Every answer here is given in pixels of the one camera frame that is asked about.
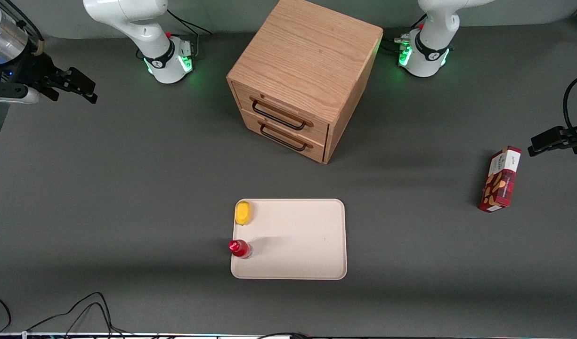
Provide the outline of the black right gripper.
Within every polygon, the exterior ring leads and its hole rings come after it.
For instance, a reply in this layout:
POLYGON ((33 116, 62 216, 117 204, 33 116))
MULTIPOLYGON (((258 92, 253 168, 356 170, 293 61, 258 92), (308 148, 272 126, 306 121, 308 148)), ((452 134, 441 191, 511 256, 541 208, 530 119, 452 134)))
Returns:
POLYGON ((90 77, 75 67, 62 71, 47 54, 34 56, 22 52, 17 58, 0 64, 0 102, 38 102, 41 97, 56 102, 58 85, 93 105, 97 102, 95 83, 90 77))

